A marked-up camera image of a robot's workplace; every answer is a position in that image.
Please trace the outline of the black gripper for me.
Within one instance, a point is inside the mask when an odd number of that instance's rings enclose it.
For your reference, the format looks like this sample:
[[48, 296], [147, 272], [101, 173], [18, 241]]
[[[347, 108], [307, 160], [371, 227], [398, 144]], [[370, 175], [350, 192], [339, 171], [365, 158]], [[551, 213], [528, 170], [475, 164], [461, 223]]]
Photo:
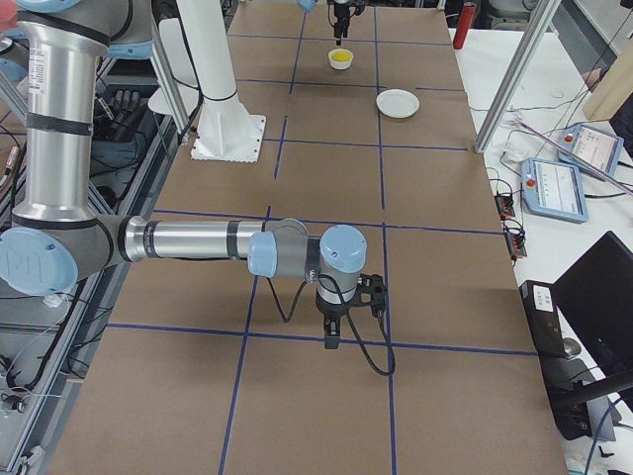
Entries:
[[323, 334], [324, 348], [338, 349], [340, 344], [340, 318], [344, 316], [351, 308], [360, 306], [360, 298], [352, 297], [345, 301], [339, 295], [327, 293], [323, 297], [320, 293], [316, 293], [316, 307], [324, 316]]
[[333, 25], [334, 37], [342, 40], [347, 37], [348, 21], [351, 17], [351, 2], [348, 0], [333, 0], [333, 12], [336, 22]]

